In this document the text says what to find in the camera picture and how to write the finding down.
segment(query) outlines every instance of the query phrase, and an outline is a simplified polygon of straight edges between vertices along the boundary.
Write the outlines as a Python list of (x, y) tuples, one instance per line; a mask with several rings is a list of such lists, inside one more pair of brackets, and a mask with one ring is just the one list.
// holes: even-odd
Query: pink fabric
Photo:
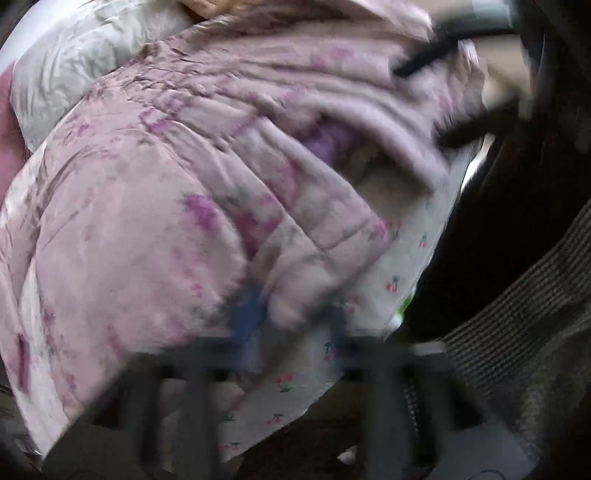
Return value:
[(18, 357), (41, 331), (27, 355), (48, 359), (72, 419), (132, 352), (227, 335), (223, 307), (247, 278), (264, 285), (269, 321), (293, 332), (374, 262), (388, 228), (295, 134), (320, 118), (345, 125), (434, 188), (448, 165), (432, 133), (482, 86), (462, 55), (393, 80), (391, 63), (430, 32), (393, 11), (353, 22), (277, 0), (100, 79), (0, 235), (2, 295), (20, 307), (0, 329), (11, 381), (26, 380)]
[(4, 201), (8, 186), (25, 161), (25, 142), (17, 117), (10, 105), (12, 71), (10, 65), (0, 75), (0, 203)]

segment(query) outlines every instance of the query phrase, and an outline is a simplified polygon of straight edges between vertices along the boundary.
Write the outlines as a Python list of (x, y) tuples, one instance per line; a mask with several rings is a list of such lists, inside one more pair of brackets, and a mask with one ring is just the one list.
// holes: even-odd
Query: pink floral blanket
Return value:
[(227, 335), (223, 307), (247, 279), (273, 325), (301, 328), (391, 236), (299, 139), (330, 119), (409, 181), (444, 183), (433, 133), (478, 104), (482, 79), (461, 54), (393, 79), (429, 33), (399, 2), (363, 21), (274, 2), (146, 46), (100, 79), (48, 142), (26, 205), (5, 212), (0, 350), (19, 397), (46, 361), (53, 408), (71, 421), (132, 352)]

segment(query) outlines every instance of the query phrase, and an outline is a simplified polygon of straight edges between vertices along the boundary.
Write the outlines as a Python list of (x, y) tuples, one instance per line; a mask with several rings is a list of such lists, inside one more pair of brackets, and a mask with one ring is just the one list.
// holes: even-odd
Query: blanket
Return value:
[(72, 421), (133, 352), (229, 335), (247, 280), (268, 321), (298, 331), (380, 256), (394, 236), (336, 170), (346, 159), (306, 145), (354, 132), (434, 189), (449, 166), (433, 134), (481, 87), (468, 57), (453, 76), (443, 63), (393, 79), (430, 24), (402, 2), (388, 12), (354, 21), (325, 2), (263, 3), (96, 82), (22, 205), (3, 210), (0, 351), (20, 401), (44, 359), (52, 408)]

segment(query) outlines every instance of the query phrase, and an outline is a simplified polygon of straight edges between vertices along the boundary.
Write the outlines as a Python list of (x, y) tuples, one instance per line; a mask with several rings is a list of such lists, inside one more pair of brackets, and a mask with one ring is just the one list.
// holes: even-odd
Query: pink pillow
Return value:
[(0, 75), (0, 203), (10, 182), (25, 163), (25, 142), (17, 117), (10, 105), (10, 85), (14, 64)]

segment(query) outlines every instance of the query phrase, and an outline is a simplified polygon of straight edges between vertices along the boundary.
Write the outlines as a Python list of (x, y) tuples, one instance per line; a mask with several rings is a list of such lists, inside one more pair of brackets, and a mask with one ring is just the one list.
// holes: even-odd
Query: wrinkled fabric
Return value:
[(228, 335), (225, 305), (247, 279), (262, 285), (268, 322), (300, 330), (392, 232), (297, 138), (343, 125), (409, 179), (445, 183), (431, 138), (481, 84), (469, 58), (450, 84), (445, 62), (392, 80), (391, 62), (429, 32), (404, 8), (353, 22), (276, 3), (156, 42), (100, 79), (4, 215), (0, 349), (13, 384), (27, 379), (25, 341), (72, 421), (132, 352)]

